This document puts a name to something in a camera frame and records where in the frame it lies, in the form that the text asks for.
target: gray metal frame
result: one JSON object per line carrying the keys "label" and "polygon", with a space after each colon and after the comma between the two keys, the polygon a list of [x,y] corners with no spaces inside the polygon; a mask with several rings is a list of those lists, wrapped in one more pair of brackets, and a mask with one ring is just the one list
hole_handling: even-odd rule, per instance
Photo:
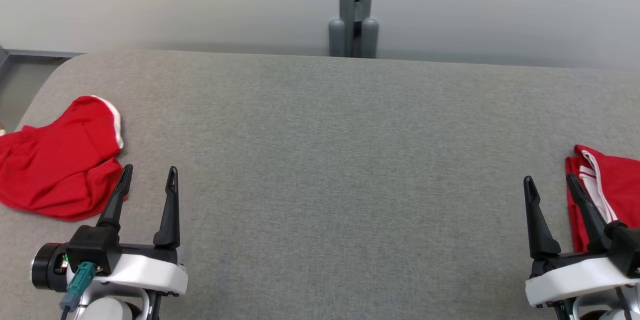
{"label": "gray metal frame", "polygon": [[375,58],[378,47],[378,22],[370,18],[371,0],[360,0],[362,20],[360,51],[354,53],[355,0],[339,0],[340,19],[329,22],[329,56]]}
{"label": "gray metal frame", "polygon": [[362,30],[360,56],[375,59],[378,49],[378,20],[371,18],[371,0],[362,0]]}
{"label": "gray metal frame", "polygon": [[12,55],[19,56],[42,56],[45,58],[75,58],[80,56],[82,52],[64,52],[64,51],[39,51],[39,50],[22,50],[22,49],[7,49],[6,52]]}
{"label": "gray metal frame", "polygon": [[22,50],[22,49],[3,49],[0,46],[0,81],[2,81],[9,69],[16,63],[17,57],[34,57],[34,58],[75,58],[80,56],[80,52],[61,52],[61,51],[38,51],[38,50]]}

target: white trim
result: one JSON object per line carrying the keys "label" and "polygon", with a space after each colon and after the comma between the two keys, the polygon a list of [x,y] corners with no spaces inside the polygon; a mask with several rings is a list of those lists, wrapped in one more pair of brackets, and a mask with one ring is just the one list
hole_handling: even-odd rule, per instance
{"label": "white trim", "polygon": [[596,177],[585,174],[584,172],[580,172],[578,174],[578,177],[582,180],[582,183],[584,183],[587,194],[589,194],[589,197],[598,209],[600,215],[602,215],[602,218],[604,218],[604,220],[608,223],[614,221],[616,218],[615,214],[613,213],[613,209],[608,206],[608,204],[598,193],[598,180],[596,179]]}
{"label": "white trim", "polygon": [[104,105],[106,105],[107,108],[109,108],[109,111],[112,113],[113,130],[116,133],[116,143],[118,143],[118,147],[122,149],[124,147],[124,141],[122,140],[122,136],[121,136],[121,124],[120,124],[121,116],[120,116],[120,113],[118,112],[118,109],[116,108],[116,106],[114,106],[114,104],[110,103],[109,101],[103,99],[100,96],[91,95],[91,97],[94,97],[99,101],[103,102]]}
{"label": "white trim", "polygon": [[580,169],[578,169],[578,172],[585,173],[585,174],[590,175],[592,177],[596,176],[596,172],[594,170],[592,170],[591,168],[586,167],[585,165],[580,165]]}
{"label": "white trim", "polygon": [[597,194],[601,198],[602,204],[604,204],[609,214],[605,215],[604,213],[602,213],[602,211],[600,211],[600,213],[607,220],[607,222],[612,222],[614,220],[617,220],[618,216],[616,215],[613,208],[611,208],[611,205],[607,201],[607,198],[605,197],[604,192],[602,191],[602,175],[600,172],[600,168],[598,167],[598,161],[596,161],[595,156],[593,156],[589,151],[582,150],[581,152],[582,152],[582,156],[584,156],[584,158],[587,159],[587,161],[589,162],[589,165],[591,165],[591,167],[595,172],[596,184],[598,189]]}

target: gray fabric surface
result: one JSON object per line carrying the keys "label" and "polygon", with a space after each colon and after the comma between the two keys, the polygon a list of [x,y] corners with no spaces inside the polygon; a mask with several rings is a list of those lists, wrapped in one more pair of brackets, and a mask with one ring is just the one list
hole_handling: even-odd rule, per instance
{"label": "gray fabric surface", "polygon": [[[80,95],[123,117],[123,242],[151,242],[179,169],[189,288],[163,320],[554,318],[524,294],[522,178],[570,251],[574,144],[640,158],[634,74],[121,51],[62,65],[22,124]],[[0,318],[59,316],[28,268],[78,225],[0,208]]]}

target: fabric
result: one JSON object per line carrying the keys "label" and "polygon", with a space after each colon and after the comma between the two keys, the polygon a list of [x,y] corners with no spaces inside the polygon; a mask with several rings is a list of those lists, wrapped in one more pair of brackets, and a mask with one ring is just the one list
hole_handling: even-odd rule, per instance
{"label": "fabric", "polygon": [[[569,252],[568,150],[640,158],[637,74],[118,51],[59,67],[22,123],[84,94],[126,119],[121,242],[151,244],[180,173],[189,287],[162,300],[166,320],[548,320],[524,293],[522,179]],[[58,314],[27,269],[78,225],[0,208],[0,318]]]}
{"label": "fabric", "polygon": [[114,106],[78,97],[51,124],[0,137],[0,202],[68,222],[95,216],[122,172],[122,146]]}
{"label": "fabric", "polygon": [[[603,154],[584,145],[574,147],[575,156],[566,159],[566,172],[578,175],[602,218],[620,220],[631,228],[640,227],[640,161]],[[589,238],[580,209],[567,191],[573,247],[586,252]]]}

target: red cloth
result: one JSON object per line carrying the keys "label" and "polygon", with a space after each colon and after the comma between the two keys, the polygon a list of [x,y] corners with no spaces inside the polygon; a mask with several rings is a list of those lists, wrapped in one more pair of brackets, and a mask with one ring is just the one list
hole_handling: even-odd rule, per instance
{"label": "red cloth", "polygon": [[0,136],[0,202],[68,222],[98,215],[121,175],[121,148],[115,107],[78,97],[51,124]]}
{"label": "red cloth", "polygon": [[[575,156],[565,160],[567,174],[580,174],[581,167],[592,170],[597,186],[585,187],[594,202],[601,201],[613,210],[610,214],[629,226],[640,227],[640,161],[632,158],[603,154],[584,145],[574,147]],[[573,248],[576,252],[586,252],[589,242],[580,209],[574,204],[567,190],[569,220],[573,231]]]}

